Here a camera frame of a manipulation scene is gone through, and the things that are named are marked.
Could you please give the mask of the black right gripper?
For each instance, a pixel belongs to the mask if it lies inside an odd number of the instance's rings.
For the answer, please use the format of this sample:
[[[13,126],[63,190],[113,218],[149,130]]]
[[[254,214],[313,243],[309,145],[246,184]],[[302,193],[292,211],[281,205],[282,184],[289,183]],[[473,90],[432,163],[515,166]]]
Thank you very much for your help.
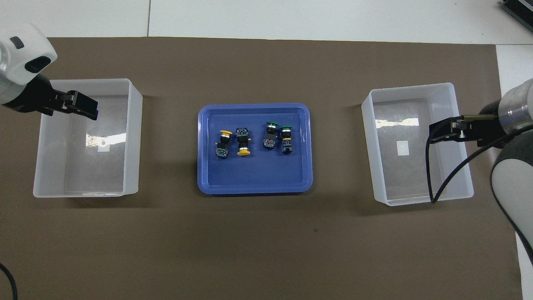
[[[479,148],[506,135],[498,118],[500,101],[493,101],[474,115],[463,115],[469,126],[465,131],[457,129],[460,118],[446,118],[431,124],[429,144],[440,142],[477,142]],[[490,120],[480,120],[478,115],[491,115]]]

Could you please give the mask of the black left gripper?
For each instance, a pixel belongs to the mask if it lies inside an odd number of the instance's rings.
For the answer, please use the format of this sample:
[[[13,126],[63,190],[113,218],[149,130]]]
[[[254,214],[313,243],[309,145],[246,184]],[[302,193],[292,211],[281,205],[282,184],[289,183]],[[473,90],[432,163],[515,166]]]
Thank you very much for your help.
[[[36,111],[48,116],[52,116],[55,111],[76,112],[93,121],[97,120],[99,113],[97,101],[75,90],[67,93],[55,90],[43,74],[34,77],[15,99],[2,106],[20,113]]]

